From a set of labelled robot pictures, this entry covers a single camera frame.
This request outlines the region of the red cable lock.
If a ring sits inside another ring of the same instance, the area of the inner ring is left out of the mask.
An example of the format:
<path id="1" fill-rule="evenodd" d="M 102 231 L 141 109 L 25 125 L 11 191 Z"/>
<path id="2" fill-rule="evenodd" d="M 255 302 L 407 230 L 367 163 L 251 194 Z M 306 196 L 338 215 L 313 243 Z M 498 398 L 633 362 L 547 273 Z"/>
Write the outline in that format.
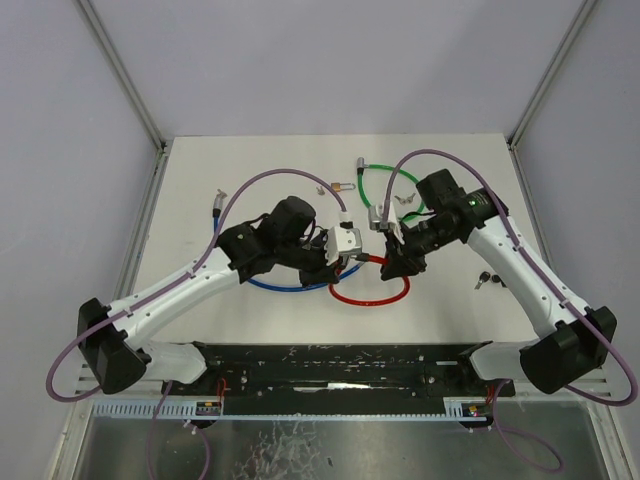
<path id="1" fill-rule="evenodd" d="M 360 263 L 373 263 L 376 265 L 380 265 L 380 266 L 386 266 L 387 265 L 387 260 L 383 257 L 377 256 L 377 255 L 371 255 L 371 254 L 361 254 L 358 256 L 358 261 Z M 405 297 L 408 296 L 410 290 L 411 290 L 411 282 L 409 280 L 408 277 L 404 276 L 402 277 L 402 281 L 403 281 L 403 288 L 402 290 L 392 296 L 386 297 L 386 298 L 381 298 L 381 299 L 356 299 L 356 298 L 351 298 L 348 296 L 345 296 L 341 293 L 339 293 L 336 290 L 336 287 L 333 284 L 330 284 L 328 286 L 328 291 L 329 294 L 337 301 L 347 304 L 347 305 L 351 305 L 351 306 L 356 306 L 356 307 L 362 307 L 362 308 L 373 308 L 373 307 L 383 307 L 383 306 L 387 306 L 387 305 L 391 305 L 394 303 L 397 303 L 401 300 L 403 300 Z"/>

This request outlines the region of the green cable lock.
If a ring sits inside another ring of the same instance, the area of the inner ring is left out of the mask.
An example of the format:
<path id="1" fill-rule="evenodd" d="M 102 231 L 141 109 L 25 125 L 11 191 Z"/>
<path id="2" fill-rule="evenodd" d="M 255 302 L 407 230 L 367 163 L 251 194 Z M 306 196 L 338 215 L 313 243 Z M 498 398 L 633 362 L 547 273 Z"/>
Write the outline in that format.
<path id="1" fill-rule="evenodd" d="M 370 163 L 363 157 L 356 159 L 356 188 L 361 202 L 365 207 L 374 204 L 381 204 L 383 201 L 384 185 L 387 176 L 390 176 L 394 167 L 381 163 Z M 396 208 L 397 216 L 405 224 L 412 220 L 428 216 L 431 211 L 419 199 L 416 191 L 418 178 L 406 170 L 400 170 L 397 177 L 397 186 L 400 190 L 392 196 L 392 202 Z M 414 201 L 408 205 L 400 205 L 394 198 L 395 195 L 402 197 L 416 193 Z"/>

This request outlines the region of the green lock keys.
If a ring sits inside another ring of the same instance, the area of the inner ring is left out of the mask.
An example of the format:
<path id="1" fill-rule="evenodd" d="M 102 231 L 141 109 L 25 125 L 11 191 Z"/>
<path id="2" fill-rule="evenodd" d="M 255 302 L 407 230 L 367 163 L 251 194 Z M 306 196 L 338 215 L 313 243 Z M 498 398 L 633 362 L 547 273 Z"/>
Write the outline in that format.
<path id="1" fill-rule="evenodd" d="M 414 201 L 416 193 L 412 193 L 408 196 L 402 197 L 399 195 L 395 195 L 394 198 L 398 201 L 400 205 L 408 205 Z"/>

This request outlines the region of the brass padlock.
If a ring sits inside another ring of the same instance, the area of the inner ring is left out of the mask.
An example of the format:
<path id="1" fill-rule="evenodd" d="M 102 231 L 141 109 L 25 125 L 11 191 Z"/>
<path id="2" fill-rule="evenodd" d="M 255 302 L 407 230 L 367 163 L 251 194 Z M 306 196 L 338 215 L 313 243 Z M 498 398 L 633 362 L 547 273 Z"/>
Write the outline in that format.
<path id="1" fill-rule="evenodd" d="M 352 191 L 356 189 L 356 185 L 351 182 L 332 182 L 330 187 L 335 192 Z"/>

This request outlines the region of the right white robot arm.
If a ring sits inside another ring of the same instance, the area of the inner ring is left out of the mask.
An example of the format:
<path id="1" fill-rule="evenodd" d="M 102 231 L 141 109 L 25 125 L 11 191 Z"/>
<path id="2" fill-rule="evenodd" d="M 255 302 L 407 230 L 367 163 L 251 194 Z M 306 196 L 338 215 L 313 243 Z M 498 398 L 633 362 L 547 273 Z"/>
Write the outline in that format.
<path id="1" fill-rule="evenodd" d="M 432 213 L 418 225 L 399 221 L 389 200 L 369 214 L 371 227 L 386 237 L 382 280 L 424 272 L 427 254 L 459 241 L 498 274 L 536 334 L 528 342 L 489 342 L 471 350 L 455 372 L 463 392 L 474 395 L 491 380 L 524 377 L 552 394 L 603 365 L 616 317 L 606 307 L 591 308 L 528 252 L 506 206 L 488 187 L 468 193 L 443 169 L 416 189 Z"/>

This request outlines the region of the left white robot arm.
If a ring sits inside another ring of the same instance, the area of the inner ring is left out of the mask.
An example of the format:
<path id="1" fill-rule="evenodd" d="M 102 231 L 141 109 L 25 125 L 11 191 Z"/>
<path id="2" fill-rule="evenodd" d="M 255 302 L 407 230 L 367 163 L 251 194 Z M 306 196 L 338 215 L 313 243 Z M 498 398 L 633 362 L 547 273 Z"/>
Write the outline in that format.
<path id="1" fill-rule="evenodd" d="M 212 244 L 188 265 L 155 285 L 108 305 L 92 298 L 79 308 L 78 348 L 100 392 L 120 393 L 144 378 L 178 381 L 197 394 L 212 392 L 218 369 L 192 343 L 164 343 L 154 336 L 204 300 L 256 275 L 284 266 L 304 286 L 335 284 L 352 234 L 348 212 L 338 225 L 307 240 L 316 212 L 289 196 L 255 220 L 218 227 Z"/>

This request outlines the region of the black head key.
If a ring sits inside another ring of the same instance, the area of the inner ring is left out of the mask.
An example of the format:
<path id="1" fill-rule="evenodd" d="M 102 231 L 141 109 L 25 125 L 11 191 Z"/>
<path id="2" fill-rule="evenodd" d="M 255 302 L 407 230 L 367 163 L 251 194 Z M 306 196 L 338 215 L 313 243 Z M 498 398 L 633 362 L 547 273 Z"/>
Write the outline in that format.
<path id="1" fill-rule="evenodd" d="M 476 285 L 474 286 L 474 289 L 479 290 L 483 285 L 487 283 L 500 284 L 501 278 L 495 273 L 483 271 L 479 275 Z"/>

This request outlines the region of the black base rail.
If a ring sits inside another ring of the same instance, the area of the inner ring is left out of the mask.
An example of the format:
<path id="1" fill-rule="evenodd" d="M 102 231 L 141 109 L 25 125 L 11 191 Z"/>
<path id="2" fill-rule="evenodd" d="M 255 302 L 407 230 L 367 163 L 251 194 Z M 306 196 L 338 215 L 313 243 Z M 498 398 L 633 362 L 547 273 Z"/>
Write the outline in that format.
<path id="1" fill-rule="evenodd" d="M 472 344 L 205 344 L 206 370 L 173 396 L 223 400 L 228 416 L 435 416 L 448 399 L 483 405 L 513 384 L 483 380 Z"/>

